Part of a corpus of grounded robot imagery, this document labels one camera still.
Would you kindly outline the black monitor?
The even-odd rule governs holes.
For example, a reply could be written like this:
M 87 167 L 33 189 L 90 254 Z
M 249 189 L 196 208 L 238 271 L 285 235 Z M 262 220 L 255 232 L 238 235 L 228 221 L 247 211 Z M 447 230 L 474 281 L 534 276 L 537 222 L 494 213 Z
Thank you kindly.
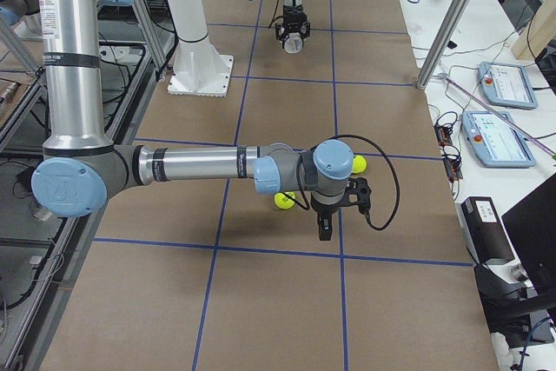
M 555 290 L 555 175 L 510 208 L 502 221 L 533 286 Z

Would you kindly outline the white central pedestal column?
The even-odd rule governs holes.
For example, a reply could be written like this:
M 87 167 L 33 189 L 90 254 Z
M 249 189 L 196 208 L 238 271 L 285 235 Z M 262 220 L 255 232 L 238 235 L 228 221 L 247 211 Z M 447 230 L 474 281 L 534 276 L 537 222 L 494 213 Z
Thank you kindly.
M 226 96 L 234 58 L 221 55 L 210 42 L 202 0 L 168 0 L 178 38 L 172 95 Z

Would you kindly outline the black box with label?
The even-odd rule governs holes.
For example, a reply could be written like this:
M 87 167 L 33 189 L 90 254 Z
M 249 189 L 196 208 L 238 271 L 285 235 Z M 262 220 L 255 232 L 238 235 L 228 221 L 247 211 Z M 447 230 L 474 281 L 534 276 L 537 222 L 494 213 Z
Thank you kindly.
M 479 264 L 504 265 L 515 259 L 491 197 L 470 196 L 460 210 Z

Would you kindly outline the clear tennis ball can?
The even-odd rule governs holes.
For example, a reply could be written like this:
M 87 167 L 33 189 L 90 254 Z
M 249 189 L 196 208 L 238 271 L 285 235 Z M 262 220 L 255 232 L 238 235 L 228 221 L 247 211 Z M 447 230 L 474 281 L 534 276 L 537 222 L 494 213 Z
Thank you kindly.
M 288 54 L 297 54 L 303 49 L 304 38 L 299 32 L 284 33 L 281 36 L 281 44 Z

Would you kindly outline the near blue teach pendant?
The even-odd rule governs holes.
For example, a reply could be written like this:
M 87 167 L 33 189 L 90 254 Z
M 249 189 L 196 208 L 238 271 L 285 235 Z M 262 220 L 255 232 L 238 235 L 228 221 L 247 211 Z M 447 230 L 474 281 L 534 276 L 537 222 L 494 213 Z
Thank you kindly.
M 462 129 L 471 150 L 486 168 L 528 169 L 536 160 L 525 139 L 488 111 L 465 111 Z

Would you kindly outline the tennis ball with Roland Garros print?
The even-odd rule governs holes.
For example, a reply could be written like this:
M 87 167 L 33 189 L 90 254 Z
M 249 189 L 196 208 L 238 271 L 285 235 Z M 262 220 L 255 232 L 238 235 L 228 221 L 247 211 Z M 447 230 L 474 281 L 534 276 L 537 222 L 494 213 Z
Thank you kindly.
M 362 174 L 367 169 L 367 159 L 362 155 L 355 155 L 352 163 L 352 174 Z

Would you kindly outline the tennis ball with Wilson print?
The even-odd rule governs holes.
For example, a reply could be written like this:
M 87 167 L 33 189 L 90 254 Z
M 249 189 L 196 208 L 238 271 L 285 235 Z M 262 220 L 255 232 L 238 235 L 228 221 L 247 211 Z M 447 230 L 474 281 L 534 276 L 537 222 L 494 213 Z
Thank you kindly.
M 296 194 L 294 191 L 276 193 L 274 195 L 274 203 L 278 209 L 291 209 L 296 205 Z

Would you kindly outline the far blue teach pendant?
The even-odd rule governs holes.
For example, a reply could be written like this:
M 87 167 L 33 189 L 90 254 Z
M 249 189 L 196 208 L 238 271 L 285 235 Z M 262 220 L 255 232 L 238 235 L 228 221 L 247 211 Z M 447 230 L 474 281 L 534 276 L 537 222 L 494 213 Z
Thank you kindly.
M 537 109 L 526 68 L 518 64 L 482 62 L 480 85 L 489 103 L 515 109 Z

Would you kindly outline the blue teach pendant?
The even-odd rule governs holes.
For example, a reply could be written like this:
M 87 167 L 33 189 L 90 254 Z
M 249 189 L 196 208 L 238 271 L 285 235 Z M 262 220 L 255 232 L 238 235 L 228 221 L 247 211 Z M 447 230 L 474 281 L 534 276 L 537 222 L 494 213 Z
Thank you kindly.
M 489 103 L 515 109 L 537 109 L 526 68 L 518 64 L 482 62 L 480 85 Z
M 528 169 L 536 160 L 525 139 L 488 111 L 465 111 L 462 129 L 471 150 L 486 168 Z

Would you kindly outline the aluminium frame post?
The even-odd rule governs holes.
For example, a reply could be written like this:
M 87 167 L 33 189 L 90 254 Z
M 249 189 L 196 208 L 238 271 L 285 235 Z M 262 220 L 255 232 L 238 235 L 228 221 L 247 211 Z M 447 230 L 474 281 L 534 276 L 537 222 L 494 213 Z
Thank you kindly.
M 447 13 L 440 25 L 437 35 L 427 53 L 425 62 L 423 63 L 420 73 L 416 79 L 415 86 L 417 89 L 424 90 L 429 83 L 437 64 L 440 62 L 441 56 L 447 47 L 448 42 L 454 33 L 463 12 L 466 9 L 469 0 L 452 0 Z

